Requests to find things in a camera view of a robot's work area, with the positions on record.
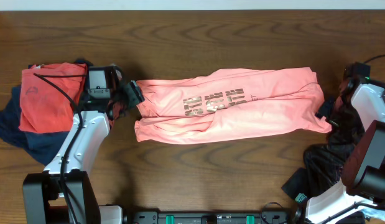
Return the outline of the pink printed t-shirt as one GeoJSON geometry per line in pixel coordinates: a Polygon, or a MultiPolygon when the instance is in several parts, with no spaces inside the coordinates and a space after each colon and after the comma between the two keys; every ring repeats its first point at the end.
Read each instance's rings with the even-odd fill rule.
{"type": "Polygon", "coordinates": [[[140,80],[144,101],[134,130],[138,141],[201,144],[285,134],[328,133],[316,112],[324,95],[308,67],[227,68],[183,80],[140,80]]]}

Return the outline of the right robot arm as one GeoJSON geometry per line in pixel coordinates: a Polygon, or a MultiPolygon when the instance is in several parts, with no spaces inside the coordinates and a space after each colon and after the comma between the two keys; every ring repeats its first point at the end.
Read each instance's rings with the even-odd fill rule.
{"type": "Polygon", "coordinates": [[[301,223],[336,223],[366,209],[385,218],[385,83],[370,70],[367,62],[345,68],[327,115],[335,141],[304,154],[309,181],[323,182],[296,214],[301,223]]]}

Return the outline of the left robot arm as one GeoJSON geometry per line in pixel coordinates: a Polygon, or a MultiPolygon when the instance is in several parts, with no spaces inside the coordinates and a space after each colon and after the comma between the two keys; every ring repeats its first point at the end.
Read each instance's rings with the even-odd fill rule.
{"type": "Polygon", "coordinates": [[[72,128],[57,155],[41,173],[28,174],[22,190],[28,223],[117,223],[126,221],[119,205],[98,205],[89,174],[114,122],[142,103],[134,80],[123,82],[115,64],[89,67],[72,128]]]}

